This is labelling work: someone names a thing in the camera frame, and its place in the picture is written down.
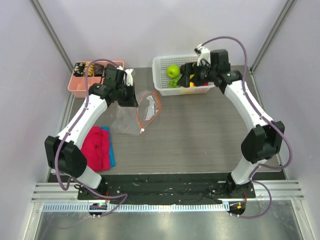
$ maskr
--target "clear plastic bag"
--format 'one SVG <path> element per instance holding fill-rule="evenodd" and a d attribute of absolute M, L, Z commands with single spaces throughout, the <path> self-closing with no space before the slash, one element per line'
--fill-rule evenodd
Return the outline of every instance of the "clear plastic bag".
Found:
<path fill-rule="evenodd" d="M 116 118 L 110 129 L 116 133 L 138 136 L 161 112 L 156 91 L 143 91 L 136 95 L 139 107 L 118 106 Z"/>

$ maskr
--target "green apple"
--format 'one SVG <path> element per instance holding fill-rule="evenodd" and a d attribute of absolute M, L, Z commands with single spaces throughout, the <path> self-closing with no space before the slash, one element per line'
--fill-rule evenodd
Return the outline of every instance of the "green apple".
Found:
<path fill-rule="evenodd" d="M 180 68 L 177 65 L 171 65 L 166 69 L 166 74 L 169 78 L 174 79 L 180 74 Z"/>

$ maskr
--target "robotic arm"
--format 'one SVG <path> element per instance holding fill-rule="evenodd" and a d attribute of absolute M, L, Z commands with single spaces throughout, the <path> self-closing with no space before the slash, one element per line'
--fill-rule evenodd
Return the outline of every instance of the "robotic arm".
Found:
<path fill-rule="evenodd" d="M 182 77 L 178 85 L 190 86 L 190 75 L 195 86 L 201 86 L 213 82 L 220 91 L 231 100 L 248 130 L 248 135 L 241 144 L 242 158 L 237 167 L 228 175 L 226 184 L 231 196 L 238 196 L 249 187 L 256 167 L 271 159 L 280 151 L 281 136 L 263 119 L 262 116 L 273 123 L 282 133 L 285 126 L 281 121 L 274 120 L 267 115 L 250 93 L 244 83 L 243 76 L 238 70 L 231 70 L 228 52 L 224 49 L 209 51 L 200 44 L 195 52 L 199 55 L 197 62 L 186 63 L 181 66 Z M 250 103 L 244 93 L 247 93 L 252 101 Z"/>
<path fill-rule="evenodd" d="M 106 181 L 87 165 L 87 159 L 80 149 L 91 127 L 111 103 L 117 101 L 122 107 L 138 106 L 133 83 L 133 71 L 133 69 L 123 70 L 122 67 L 114 68 L 108 65 L 103 84 L 95 83 L 89 88 L 87 107 L 86 101 L 84 101 L 71 122 L 56 137 L 48 136 L 44 142 L 48 165 L 56 169 L 55 156 L 58 146 L 85 110 L 62 145 L 58 158 L 58 168 L 60 172 L 76 178 L 102 195 L 106 192 Z"/>

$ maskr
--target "wood grain surface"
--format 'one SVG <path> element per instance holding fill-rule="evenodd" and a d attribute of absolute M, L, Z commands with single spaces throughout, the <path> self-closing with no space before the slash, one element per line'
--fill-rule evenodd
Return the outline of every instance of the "wood grain surface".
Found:
<path fill-rule="evenodd" d="M 233 69 L 243 72 L 243 66 Z M 257 98 L 249 74 L 248 87 Z M 154 90 L 151 68 L 135 68 L 135 92 Z M 241 159 L 247 128 L 237 109 L 218 88 L 205 94 L 161 96 L 161 113 L 139 136 L 111 132 L 115 167 L 106 174 L 224 173 Z M 75 98 L 71 118 L 83 103 Z M 118 104 L 112 104 L 96 121 L 110 127 Z M 276 157 L 268 161 L 278 166 Z"/>

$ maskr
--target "metal frame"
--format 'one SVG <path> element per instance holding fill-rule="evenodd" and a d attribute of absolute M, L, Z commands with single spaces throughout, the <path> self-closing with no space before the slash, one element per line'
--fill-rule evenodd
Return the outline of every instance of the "metal frame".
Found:
<path fill-rule="evenodd" d="M 61 42 L 60 42 L 60 40 L 59 40 L 54 28 L 52 27 L 51 23 L 49 22 L 45 11 L 41 7 L 41 4 L 39 3 L 38 0 L 29 0 L 29 2 L 33 6 L 33 8 L 34 8 L 36 14 L 38 15 L 38 17 L 40 18 L 44 28 L 46 29 L 46 31 L 49 34 L 51 40 L 53 41 L 54 45 L 56 46 L 56 49 L 60 53 L 61 57 L 63 58 L 63 60 L 65 62 L 65 64 L 67 65 L 69 70 L 72 72 L 73 69 L 74 69 L 74 66 L 71 63 L 71 61 L 70 61 L 70 59 L 69 59 L 64 47 L 62 46 L 62 44 L 61 44 Z"/>
<path fill-rule="evenodd" d="M 298 221 L 302 236 L 304 240 L 314 240 L 316 237 L 314 236 L 314 231 L 310 226 L 306 210 L 304 208 L 304 201 L 299 200 L 291 200 L 293 211 L 295 213 L 295 217 Z"/>
<path fill-rule="evenodd" d="M 29 222 L 24 234 L 24 240 L 34 240 L 37 234 L 39 222 L 41 219 L 42 209 L 44 207 L 43 202 L 33 203 L 33 208 L 30 214 Z"/>
<path fill-rule="evenodd" d="M 293 6 L 295 5 L 297 0 L 287 0 L 286 3 L 284 4 L 278 18 L 276 19 L 274 25 L 272 26 L 272 29 L 268 35 L 268 37 L 266 38 L 266 40 L 264 41 L 262 48 L 260 49 L 257 57 L 255 58 L 252 68 L 250 69 L 251 72 L 255 72 L 257 67 L 259 66 L 262 58 L 264 57 L 264 55 L 266 54 L 266 51 L 268 50 L 268 48 L 270 47 L 271 43 L 273 42 L 273 40 L 275 39 L 277 33 L 279 32 L 281 26 L 283 25 L 283 23 L 285 22 L 286 17 L 288 16 L 288 14 L 290 13 L 291 9 L 293 8 Z"/>
<path fill-rule="evenodd" d="M 261 181 L 269 188 L 274 201 L 291 200 L 293 209 L 303 234 L 304 239 L 313 240 L 310 234 L 310 226 L 302 200 L 303 193 L 297 180 L 264 180 Z M 33 209 L 30 215 L 29 224 L 24 240 L 33 240 L 36 236 L 42 212 L 87 212 L 91 203 L 101 202 L 100 200 L 78 200 L 78 189 L 74 188 L 75 183 L 70 184 L 68 191 L 60 188 L 58 183 L 37 183 L 32 196 Z M 249 198 L 248 201 L 269 201 L 269 195 L 261 185 L 253 184 L 256 198 Z M 203 212 L 203 211 L 225 211 L 229 207 L 229 201 L 242 201 L 243 199 L 221 199 L 222 204 L 212 205 L 123 205 L 116 212 Z"/>
<path fill-rule="evenodd" d="M 261 183 L 265 184 L 270 190 L 272 199 L 277 200 L 303 200 L 304 195 L 301 191 L 297 180 L 264 180 Z M 61 189 L 58 183 L 37 183 L 32 196 L 32 203 L 75 203 L 88 202 L 87 200 L 78 200 L 78 191 L 74 188 L 75 183 L 70 184 L 68 191 Z M 256 198 L 249 198 L 248 201 L 268 201 L 269 196 L 261 185 L 254 183 Z M 242 198 L 222 198 L 224 202 L 242 201 Z"/>
<path fill-rule="evenodd" d="M 41 7 L 41 4 L 38 0 L 29 0 L 30 4 L 33 6 L 35 12 L 39 16 L 43 26 L 45 27 L 46 31 L 48 32 L 50 38 L 52 39 L 54 45 L 56 46 L 57 50 L 59 51 L 61 57 L 63 58 L 65 64 L 70 69 L 73 70 L 73 64 L 71 63 L 65 49 L 63 48 L 57 34 L 55 33 L 50 21 L 48 20 L 44 10 Z M 271 43 L 275 39 L 277 33 L 279 32 L 282 24 L 284 23 L 286 17 L 290 13 L 290 10 L 293 8 L 294 3 L 296 0 L 287 0 L 284 4 L 277 20 L 275 21 L 267 39 L 265 40 L 261 50 L 259 51 L 251 69 L 250 75 L 253 81 L 254 88 L 256 90 L 258 96 L 258 102 L 260 103 L 261 107 L 264 108 L 261 91 L 257 84 L 257 79 L 255 75 L 255 70 L 261 63 L 262 58 L 264 57 L 266 51 L 270 47 Z M 71 109 L 74 102 L 74 97 L 72 94 L 69 95 L 66 108 L 64 111 L 64 116 L 59 126 L 59 130 L 63 129 L 69 122 Z M 303 238 L 305 240 L 314 240 L 315 237 L 313 236 L 313 232 L 311 226 L 308 221 L 308 217 L 305 212 L 304 204 L 304 196 L 299 186 L 297 180 L 266 180 L 261 181 L 264 183 L 271 191 L 272 199 L 277 200 L 291 200 L 292 206 L 295 212 L 295 216 L 297 218 L 300 230 L 302 232 Z M 68 191 L 63 191 L 58 183 L 37 183 L 33 196 L 32 196 L 32 211 L 30 213 L 28 226 L 25 231 L 24 239 L 25 240 L 33 240 L 36 236 L 37 229 L 39 226 L 39 222 L 41 220 L 41 213 L 43 209 L 47 205 L 74 205 L 74 204 L 88 204 L 89 202 L 98 202 L 97 200 L 93 201 L 79 201 L 77 200 L 78 197 L 78 190 L 75 189 L 74 183 L 71 183 L 71 188 Z M 267 191 L 259 184 L 254 185 L 255 192 L 257 198 L 250 198 L 248 201 L 268 201 L 269 196 Z M 242 199 L 223 199 L 223 201 L 241 201 Z M 144 208 L 141 207 L 143 205 L 136 205 L 136 208 L 128 208 L 127 211 L 136 212 L 137 208 L 139 212 Z"/>

